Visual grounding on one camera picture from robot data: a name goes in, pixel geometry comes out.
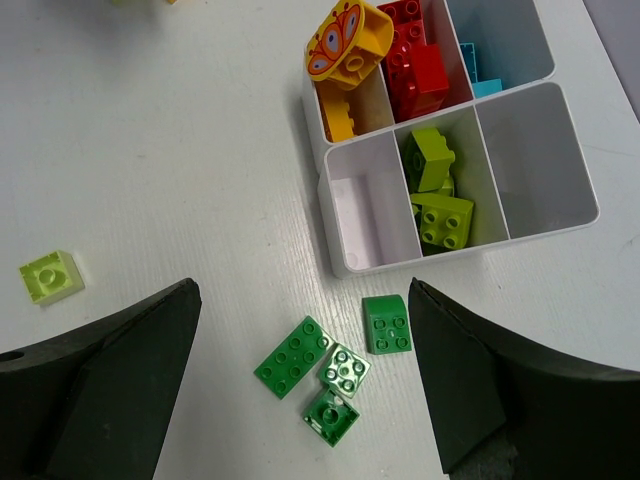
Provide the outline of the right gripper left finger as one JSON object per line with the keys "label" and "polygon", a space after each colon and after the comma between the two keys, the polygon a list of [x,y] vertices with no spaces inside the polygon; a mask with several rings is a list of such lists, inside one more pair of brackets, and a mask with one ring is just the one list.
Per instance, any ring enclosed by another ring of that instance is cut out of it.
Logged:
{"label": "right gripper left finger", "polygon": [[198,284],[186,278],[2,353],[2,478],[152,478],[201,306]]}

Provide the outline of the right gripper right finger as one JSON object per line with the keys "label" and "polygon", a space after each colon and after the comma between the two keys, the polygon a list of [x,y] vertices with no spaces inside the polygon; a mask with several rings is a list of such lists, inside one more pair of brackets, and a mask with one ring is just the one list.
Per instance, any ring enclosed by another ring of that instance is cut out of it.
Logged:
{"label": "right gripper right finger", "polygon": [[442,471],[468,479],[635,479],[639,375],[559,352],[421,280],[410,327]]}

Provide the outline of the lime lego brick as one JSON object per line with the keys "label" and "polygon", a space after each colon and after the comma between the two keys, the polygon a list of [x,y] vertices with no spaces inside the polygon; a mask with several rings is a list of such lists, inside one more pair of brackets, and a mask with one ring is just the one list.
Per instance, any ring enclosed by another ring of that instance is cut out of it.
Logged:
{"label": "lime lego brick", "polygon": [[44,307],[85,288],[71,254],[56,250],[19,268],[31,302]]}

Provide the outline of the green square lego brick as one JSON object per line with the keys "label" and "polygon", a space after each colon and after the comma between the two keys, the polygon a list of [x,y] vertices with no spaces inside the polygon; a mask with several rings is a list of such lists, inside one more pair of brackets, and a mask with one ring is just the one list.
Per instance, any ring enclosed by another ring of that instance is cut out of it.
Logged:
{"label": "green square lego brick", "polygon": [[412,349],[409,316],[398,294],[362,299],[368,352],[385,355]]}

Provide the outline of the green L-shaped lego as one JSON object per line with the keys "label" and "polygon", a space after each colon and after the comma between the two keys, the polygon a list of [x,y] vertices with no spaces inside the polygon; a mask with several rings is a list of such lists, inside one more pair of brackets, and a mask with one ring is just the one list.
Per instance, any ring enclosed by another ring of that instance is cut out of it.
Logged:
{"label": "green L-shaped lego", "polygon": [[342,397],[353,399],[371,363],[342,344],[337,344],[318,372],[318,378]]}

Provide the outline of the dark green lego brick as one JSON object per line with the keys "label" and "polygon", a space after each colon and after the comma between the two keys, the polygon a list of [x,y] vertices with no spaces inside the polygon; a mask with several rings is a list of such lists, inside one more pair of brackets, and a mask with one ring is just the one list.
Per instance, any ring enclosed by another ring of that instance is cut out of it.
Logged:
{"label": "dark green lego brick", "polygon": [[332,388],[325,388],[304,411],[304,422],[335,447],[360,418],[360,413]]}

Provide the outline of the lime green small lego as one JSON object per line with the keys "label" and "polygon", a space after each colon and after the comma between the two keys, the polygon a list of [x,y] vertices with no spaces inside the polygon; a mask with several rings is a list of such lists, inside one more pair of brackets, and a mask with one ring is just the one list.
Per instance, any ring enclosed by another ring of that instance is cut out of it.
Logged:
{"label": "lime green small lego", "polygon": [[475,203],[471,200],[437,193],[410,195],[419,208],[420,240],[448,250],[464,248],[469,239]]}

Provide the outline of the lime green sloped lego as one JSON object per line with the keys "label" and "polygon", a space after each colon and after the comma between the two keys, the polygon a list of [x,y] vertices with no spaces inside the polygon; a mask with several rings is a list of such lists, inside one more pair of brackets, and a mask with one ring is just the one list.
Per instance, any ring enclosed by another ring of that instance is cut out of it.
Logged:
{"label": "lime green sloped lego", "polygon": [[411,194],[430,192],[443,187],[455,153],[435,127],[412,130],[401,152]]}

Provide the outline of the light blue lego brick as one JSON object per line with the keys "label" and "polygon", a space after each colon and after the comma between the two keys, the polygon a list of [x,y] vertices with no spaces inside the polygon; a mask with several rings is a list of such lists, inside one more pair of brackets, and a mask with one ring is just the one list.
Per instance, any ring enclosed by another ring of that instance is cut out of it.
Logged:
{"label": "light blue lego brick", "polygon": [[472,83],[472,91],[476,99],[499,93],[502,90],[503,90],[503,84],[500,78],[483,80],[483,81]]}

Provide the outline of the orange lego brick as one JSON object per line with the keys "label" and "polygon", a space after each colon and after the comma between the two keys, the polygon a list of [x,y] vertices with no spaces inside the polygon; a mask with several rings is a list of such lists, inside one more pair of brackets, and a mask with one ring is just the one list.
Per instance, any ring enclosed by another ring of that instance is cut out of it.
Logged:
{"label": "orange lego brick", "polygon": [[339,143],[355,136],[350,106],[343,96],[323,95],[320,97],[320,106],[325,133],[330,142]]}

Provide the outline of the red lego brick spare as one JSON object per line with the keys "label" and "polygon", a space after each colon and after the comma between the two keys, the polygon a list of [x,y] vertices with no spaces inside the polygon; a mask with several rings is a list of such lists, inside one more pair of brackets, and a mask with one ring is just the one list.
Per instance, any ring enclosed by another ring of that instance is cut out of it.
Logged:
{"label": "red lego brick spare", "polygon": [[415,46],[404,54],[392,53],[385,60],[385,67],[397,122],[440,109],[449,92],[449,80],[437,44]]}

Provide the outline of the teal rounded lego brick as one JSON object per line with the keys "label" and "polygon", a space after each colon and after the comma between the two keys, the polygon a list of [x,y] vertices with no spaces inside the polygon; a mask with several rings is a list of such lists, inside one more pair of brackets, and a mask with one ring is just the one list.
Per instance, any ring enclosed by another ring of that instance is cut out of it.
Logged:
{"label": "teal rounded lego brick", "polygon": [[460,50],[470,82],[472,84],[478,82],[476,47],[473,42],[460,43]]}

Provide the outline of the yellow flower lego brick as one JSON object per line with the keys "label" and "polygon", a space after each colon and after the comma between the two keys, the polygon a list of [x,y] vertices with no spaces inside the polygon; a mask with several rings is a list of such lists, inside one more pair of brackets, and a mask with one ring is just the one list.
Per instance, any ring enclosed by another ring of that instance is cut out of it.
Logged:
{"label": "yellow flower lego brick", "polygon": [[350,91],[373,72],[394,38],[391,17],[365,1],[340,1],[307,43],[305,67],[316,83]]}

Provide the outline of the olive green lego brick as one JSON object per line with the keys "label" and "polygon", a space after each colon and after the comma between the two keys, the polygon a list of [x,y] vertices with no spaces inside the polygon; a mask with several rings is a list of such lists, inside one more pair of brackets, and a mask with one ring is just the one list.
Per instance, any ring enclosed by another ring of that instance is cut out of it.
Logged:
{"label": "olive green lego brick", "polygon": [[455,181],[451,175],[448,175],[443,182],[443,185],[440,189],[435,191],[438,195],[443,195],[447,197],[453,197],[455,195]]}

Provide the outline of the red lego brick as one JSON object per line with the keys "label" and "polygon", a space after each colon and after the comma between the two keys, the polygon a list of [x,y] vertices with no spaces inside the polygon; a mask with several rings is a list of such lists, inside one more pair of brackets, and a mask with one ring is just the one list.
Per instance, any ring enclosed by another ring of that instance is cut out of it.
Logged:
{"label": "red lego brick", "polygon": [[389,54],[407,53],[427,44],[423,11],[419,0],[400,0],[378,6],[393,22],[393,40]]}

